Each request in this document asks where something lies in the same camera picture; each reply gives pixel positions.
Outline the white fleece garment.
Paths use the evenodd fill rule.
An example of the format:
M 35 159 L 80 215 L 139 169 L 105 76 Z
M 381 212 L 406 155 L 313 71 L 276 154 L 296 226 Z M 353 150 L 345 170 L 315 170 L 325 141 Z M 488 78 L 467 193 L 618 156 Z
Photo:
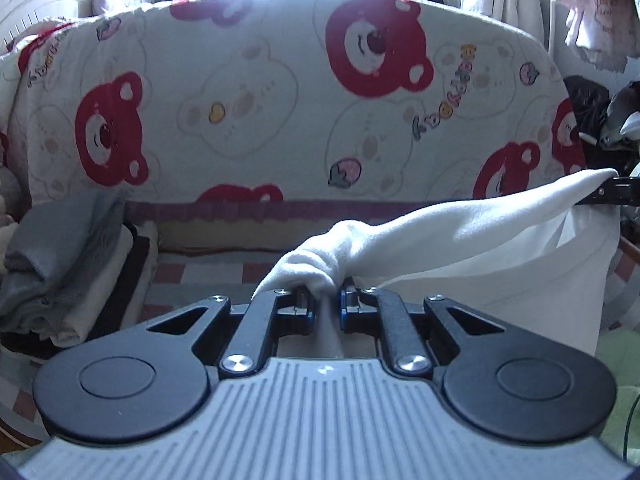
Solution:
M 345 278 L 407 302 L 442 295 L 593 354 L 620 211 L 584 204 L 616 177 L 587 169 L 525 192 L 428 206 L 371 226 L 334 224 L 288 252 L 256 290 L 304 286 L 316 298 Z

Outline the hanging pink patterned clothes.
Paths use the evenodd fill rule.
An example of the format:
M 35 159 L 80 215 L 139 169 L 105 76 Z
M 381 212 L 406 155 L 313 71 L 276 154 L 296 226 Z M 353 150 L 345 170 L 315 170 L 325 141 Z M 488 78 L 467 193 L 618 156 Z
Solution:
M 639 0 L 551 0 L 568 11 L 565 44 L 598 70 L 623 73 L 639 56 Z

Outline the cream folded garment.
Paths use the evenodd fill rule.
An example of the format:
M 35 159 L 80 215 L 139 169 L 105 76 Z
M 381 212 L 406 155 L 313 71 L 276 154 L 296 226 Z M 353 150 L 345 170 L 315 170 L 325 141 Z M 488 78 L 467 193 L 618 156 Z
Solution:
M 63 315 L 49 337 L 55 348 L 70 348 L 91 338 L 101 337 L 134 324 L 141 312 L 157 265 L 157 227 L 151 222 L 126 226 L 111 260 L 82 296 Z

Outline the light green blanket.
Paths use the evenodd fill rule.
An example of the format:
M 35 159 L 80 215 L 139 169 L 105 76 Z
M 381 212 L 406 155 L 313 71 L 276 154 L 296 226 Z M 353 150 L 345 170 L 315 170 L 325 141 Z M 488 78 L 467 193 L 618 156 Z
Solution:
M 601 441 L 616 455 L 639 465 L 639 334 L 618 328 L 602 335 L 597 358 L 614 376 L 617 393 Z

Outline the dark brown folded garment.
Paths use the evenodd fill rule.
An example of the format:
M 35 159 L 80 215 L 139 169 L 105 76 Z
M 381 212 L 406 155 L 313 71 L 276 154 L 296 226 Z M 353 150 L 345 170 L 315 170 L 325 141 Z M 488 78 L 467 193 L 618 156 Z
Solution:
M 1 286 L 1 344 L 44 361 L 116 332 L 134 301 L 154 248 L 131 224 L 88 236 L 29 242 L 28 226 L 9 246 Z

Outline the grey folded garment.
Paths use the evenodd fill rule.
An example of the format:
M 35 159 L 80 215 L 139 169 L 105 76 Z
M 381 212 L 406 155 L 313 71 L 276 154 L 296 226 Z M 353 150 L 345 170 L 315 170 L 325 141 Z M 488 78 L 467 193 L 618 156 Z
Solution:
M 1 279 L 1 329 L 57 330 L 114 255 L 125 197 L 85 191 L 29 209 L 9 242 Z

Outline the bear print sofa cover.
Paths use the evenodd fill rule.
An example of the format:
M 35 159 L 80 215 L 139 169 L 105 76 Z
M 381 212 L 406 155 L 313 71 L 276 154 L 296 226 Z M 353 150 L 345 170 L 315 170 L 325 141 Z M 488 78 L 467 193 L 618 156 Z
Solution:
M 416 0 L 176 0 L 58 23 L 1 59 L 1 158 L 33 204 L 149 217 L 400 214 L 585 157 L 534 37 Z

